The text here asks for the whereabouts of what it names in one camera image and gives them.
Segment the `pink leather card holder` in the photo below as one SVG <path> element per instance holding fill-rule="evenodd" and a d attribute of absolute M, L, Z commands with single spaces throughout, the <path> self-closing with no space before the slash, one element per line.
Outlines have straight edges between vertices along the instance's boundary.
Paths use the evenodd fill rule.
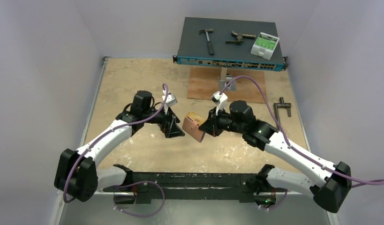
<path fill-rule="evenodd" d="M 189 134 L 196 141 L 201 143 L 204 139 L 205 132 L 201 131 L 199 128 L 200 126 L 196 121 L 192 120 L 190 117 L 184 118 L 184 121 L 182 124 L 183 131 Z"/>

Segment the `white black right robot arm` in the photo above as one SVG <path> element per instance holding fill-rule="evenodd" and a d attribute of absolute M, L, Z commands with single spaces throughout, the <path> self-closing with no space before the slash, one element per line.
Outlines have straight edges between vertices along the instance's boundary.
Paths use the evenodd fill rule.
<path fill-rule="evenodd" d="M 223 131 L 241 134 L 248 145 L 275 155 L 299 170 L 299 173 L 276 167 L 267 172 L 261 170 L 262 175 L 256 178 L 260 190 L 288 189 L 313 198 L 328 212 L 337 213 L 352 188 L 351 181 L 346 178 L 351 175 L 348 164 L 321 159 L 290 141 L 276 127 L 257 119 L 243 100 L 232 102 L 229 112 L 216 107 L 209 110 L 207 120 L 199 129 L 213 137 Z"/>

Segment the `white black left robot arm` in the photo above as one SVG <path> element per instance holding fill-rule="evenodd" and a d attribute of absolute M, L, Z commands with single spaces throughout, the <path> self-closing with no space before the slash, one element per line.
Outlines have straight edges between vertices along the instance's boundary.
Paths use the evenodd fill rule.
<path fill-rule="evenodd" d="M 139 90 L 133 102 L 125 106 L 99 136 L 76 150 L 64 150 L 58 162 L 54 187 L 81 202 L 90 199 L 95 191 L 112 186 L 122 192 L 129 191 L 133 179 L 127 176 L 124 166 L 114 165 L 110 169 L 98 170 L 109 153 L 136 134 L 145 123 L 158 125 L 165 138 L 185 135 L 178 126 L 180 119 L 171 109 L 177 103 L 175 95 L 163 91 L 159 109 L 152 104 L 153 100 L 151 92 Z"/>

